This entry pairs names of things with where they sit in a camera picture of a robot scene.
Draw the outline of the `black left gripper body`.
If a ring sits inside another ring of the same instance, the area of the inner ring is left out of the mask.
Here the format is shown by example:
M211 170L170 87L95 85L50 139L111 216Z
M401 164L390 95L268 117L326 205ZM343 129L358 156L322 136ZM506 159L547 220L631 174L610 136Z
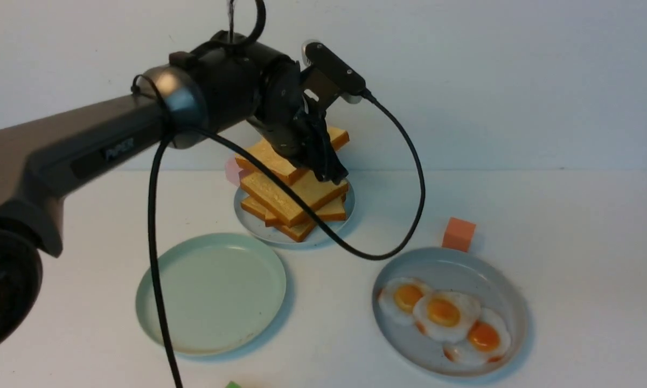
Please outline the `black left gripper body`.
M270 61L261 74L261 101L248 123L294 167L327 168L323 126L304 110L300 74L299 64L289 58Z

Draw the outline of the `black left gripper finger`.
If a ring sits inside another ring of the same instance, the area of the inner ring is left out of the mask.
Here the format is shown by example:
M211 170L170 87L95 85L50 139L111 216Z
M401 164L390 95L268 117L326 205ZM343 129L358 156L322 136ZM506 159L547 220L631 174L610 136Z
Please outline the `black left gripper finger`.
M342 165L331 143L319 143L311 150L311 171L319 182L340 184L349 172Z

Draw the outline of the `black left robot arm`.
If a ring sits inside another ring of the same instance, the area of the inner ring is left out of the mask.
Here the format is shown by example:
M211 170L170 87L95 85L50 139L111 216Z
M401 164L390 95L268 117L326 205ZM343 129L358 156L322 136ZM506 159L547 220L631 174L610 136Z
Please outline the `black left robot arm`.
M273 151L321 182L348 172L304 95L298 61L252 37L217 32L132 82L129 95L0 129L0 344L32 309L39 252L63 249L63 204L81 187L159 143L190 148L248 121Z

